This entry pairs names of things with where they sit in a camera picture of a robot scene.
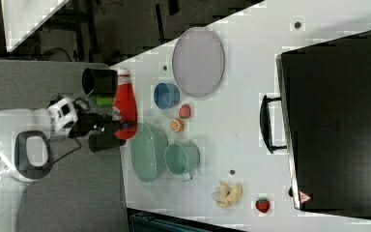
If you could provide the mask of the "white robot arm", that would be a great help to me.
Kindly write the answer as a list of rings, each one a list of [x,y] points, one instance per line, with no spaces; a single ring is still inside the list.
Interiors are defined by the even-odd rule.
[[[23,192],[57,162],[52,141],[88,136],[89,149],[97,152],[123,145],[116,133],[135,126],[120,115],[92,113],[82,98],[60,96],[47,108],[0,110],[0,232],[14,232]]]

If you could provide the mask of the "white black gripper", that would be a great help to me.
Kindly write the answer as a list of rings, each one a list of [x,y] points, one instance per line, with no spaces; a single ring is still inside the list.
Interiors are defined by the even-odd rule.
[[[113,132],[137,130],[135,122],[112,122],[109,115],[91,112],[89,102],[82,98],[58,97],[50,102],[47,110],[51,116],[52,139],[83,137],[90,131],[104,132],[111,123]]]

